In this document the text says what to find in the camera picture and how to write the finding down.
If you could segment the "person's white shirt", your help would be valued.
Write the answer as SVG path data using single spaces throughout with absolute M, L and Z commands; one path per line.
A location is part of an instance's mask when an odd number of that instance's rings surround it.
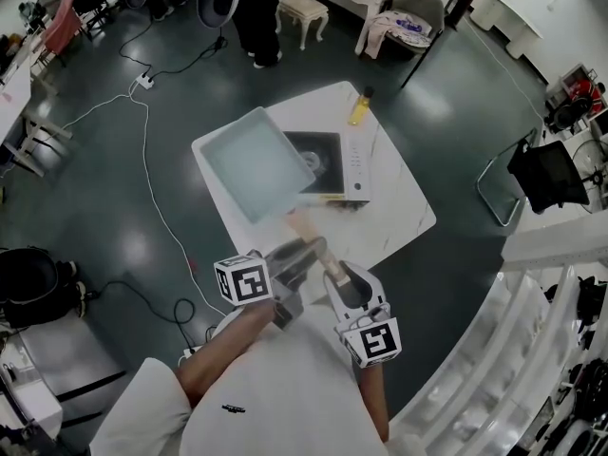
M 427 456 L 412 435 L 382 442 L 337 345 L 303 322 L 274 328 L 190 406 L 147 358 L 107 414 L 91 456 Z

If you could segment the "white cabinet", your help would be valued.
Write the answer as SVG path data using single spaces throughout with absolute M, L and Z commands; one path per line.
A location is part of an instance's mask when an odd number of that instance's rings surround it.
M 543 38 L 523 0 L 474 0 L 470 19 L 479 29 L 504 34 L 508 39 L 505 49 L 514 59 L 523 57 Z

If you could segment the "white railing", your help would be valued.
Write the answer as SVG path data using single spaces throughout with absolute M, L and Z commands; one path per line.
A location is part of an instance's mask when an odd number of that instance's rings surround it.
M 608 210 L 511 235 L 480 310 L 391 420 L 389 456 L 507 456 L 569 369 L 608 357 L 608 293 L 591 325 L 578 271 L 608 261 Z

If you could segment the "white work table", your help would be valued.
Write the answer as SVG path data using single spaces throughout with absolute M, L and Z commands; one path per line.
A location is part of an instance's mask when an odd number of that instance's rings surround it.
M 42 143 L 37 137 L 39 131 L 44 130 L 50 136 L 68 140 L 72 138 L 72 133 L 29 108 L 31 77 L 36 78 L 36 75 L 31 74 L 30 58 L 26 56 L 13 61 L 8 70 L 8 79 L 0 85 L 0 146 L 11 153 L 11 158 L 17 164 L 42 178 L 45 172 L 33 160 L 29 150 L 32 143 Z M 9 135 L 18 124 L 25 126 L 25 138 L 19 145 L 13 145 Z

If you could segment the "pink draped chair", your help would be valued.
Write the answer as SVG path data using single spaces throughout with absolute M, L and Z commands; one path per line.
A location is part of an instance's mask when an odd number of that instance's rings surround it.
M 63 65 L 61 54 L 77 34 L 92 41 L 90 32 L 83 27 L 83 21 L 73 8 L 73 3 L 74 0 L 62 0 L 55 17 L 42 33 L 44 49 L 38 58 L 40 63 L 46 65 L 48 56 L 53 54 Z

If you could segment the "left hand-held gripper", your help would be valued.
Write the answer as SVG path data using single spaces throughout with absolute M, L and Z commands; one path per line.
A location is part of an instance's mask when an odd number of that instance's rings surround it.
M 266 257 L 233 256 L 214 263 L 220 295 L 234 307 L 272 299 L 274 323 L 287 329 L 304 312 L 298 292 L 309 270 L 327 252 L 327 240 L 291 240 Z

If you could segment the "yellow oil bottle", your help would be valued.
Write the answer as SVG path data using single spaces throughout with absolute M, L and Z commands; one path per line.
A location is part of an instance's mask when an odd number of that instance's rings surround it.
M 366 86 L 363 93 L 357 98 L 351 115 L 348 118 L 348 124 L 351 126 L 357 126 L 362 123 L 365 116 L 370 109 L 371 98 L 375 93 L 375 89 L 372 86 Z

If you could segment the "grey chair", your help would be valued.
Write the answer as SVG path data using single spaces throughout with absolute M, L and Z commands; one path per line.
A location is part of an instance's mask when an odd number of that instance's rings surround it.
M 416 15 L 427 21 L 432 26 L 432 31 L 430 33 L 431 44 L 426 49 L 414 50 L 398 43 L 393 38 L 386 38 L 391 39 L 395 43 L 399 44 L 416 58 L 416 62 L 412 70 L 409 72 L 408 76 L 401 84 L 401 87 L 404 88 L 413 76 L 413 74 L 416 72 L 418 67 L 423 63 L 434 44 L 442 36 L 446 25 L 445 9 L 442 0 L 392 0 L 388 4 L 387 8 L 385 10 L 381 10 L 380 13 L 387 10 L 402 11 Z

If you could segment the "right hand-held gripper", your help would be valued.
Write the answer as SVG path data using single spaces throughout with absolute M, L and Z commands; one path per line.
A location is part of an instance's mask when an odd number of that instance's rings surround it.
M 384 302 L 384 288 L 370 271 L 345 262 L 338 279 L 325 272 L 323 285 L 336 314 L 354 314 L 359 308 L 373 308 L 334 328 L 341 344 L 359 368 L 369 368 L 395 358 L 402 351 L 398 321 Z

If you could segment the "person's left forearm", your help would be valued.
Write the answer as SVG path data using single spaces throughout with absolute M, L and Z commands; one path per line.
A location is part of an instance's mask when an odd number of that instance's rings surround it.
M 177 368 L 176 376 L 193 409 L 227 368 L 275 319 L 272 299 L 247 305 L 219 334 Z

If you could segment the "rectangular grey frying pan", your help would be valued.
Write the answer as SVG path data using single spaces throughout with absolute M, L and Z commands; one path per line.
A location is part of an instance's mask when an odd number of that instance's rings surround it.
M 304 210 L 336 201 L 346 186 L 338 133 L 283 127 L 263 107 L 196 139 L 192 151 L 240 254 L 322 237 Z

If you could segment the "white induction cooktop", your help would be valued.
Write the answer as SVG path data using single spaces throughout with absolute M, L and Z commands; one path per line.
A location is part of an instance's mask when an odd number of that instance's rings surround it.
M 300 193 L 308 204 L 357 210 L 371 201 L 371 172 L 363 144 L 338 132 L 285 131 L 315 180 Z

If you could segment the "pale clothes pile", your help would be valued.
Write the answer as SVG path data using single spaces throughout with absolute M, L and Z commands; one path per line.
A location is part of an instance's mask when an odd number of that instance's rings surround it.
M 365 52 L 370 58 L 376 59 L 384 40 L 388 37 L 407 48 L 426 49 L 431 44 L 431 31 L 432 26 L 416 15 L 387 10 L 372 19 Z

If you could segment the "metal frame chair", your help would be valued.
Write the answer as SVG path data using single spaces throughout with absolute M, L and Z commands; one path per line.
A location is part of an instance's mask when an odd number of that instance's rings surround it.
M 483 182 L 485 176 L 487 175 L 487 173 L 489 172 L 489 170 L 492 168 L 492 166 L 495 164 L 495 162 L 498 159 L 500 159 L 504 154 L 506 154 L 510 150 L 516 149 L 520 145 L 531 144 L 535 140 L 536 136 L 538 135 L 538 132 L 539 132 L 539 130 L 537 128 L 532 128 L 527 134 L 525 134 L 519 140 L 517 140 L 516 142 L 513 142 L 507 148 L 505 148 L 504 150 L 502 150 L 501 152 L 499 152 L 498 154 L 493 156 L 491 159 L 489 159 L 488 162 L 485 164 L 484 169 L 480 172 L 477 179 L 475 180 L 475 183 L 474 183 L 475 190 L 476 190 L 479 198 L 482 200 L 486 209 L 493 216 L 493 218 L 496 220 L 496 222 L 503 228 L 508 227 L 510 225 L 510 223 L 512 222 L 520 204 L 522 203 L 523 196 L 519 195 L 516 198 L 514 198 L 514 201 L 512 203 L 512 206 L 511 206 L 511 209 L 510 209 L 508 215 L 505 218 L 503 218 L 497 212 L 497 210 L 495 209 L 495 207 L 494 207 L 493 203 L 490 201 L 490 199 L 485 195 L 485 193 L 482 189 L 482 182 Z

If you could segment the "white stool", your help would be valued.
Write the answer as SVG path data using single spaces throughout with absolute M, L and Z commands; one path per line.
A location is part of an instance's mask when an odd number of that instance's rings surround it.
M 319 21 L 315 39 L 317 42 L 323 41 L 322 33 L 329 23 L 329 10 L 322 3 L 317 0 L 279 0 L 275 13 L 276 34 L 279 34 L 282 30 L 282 14 L 291 17 L 294 24 L 300 24 L 299 48 L 302 51 L 306 48 L 310 25 L 314 21 Z

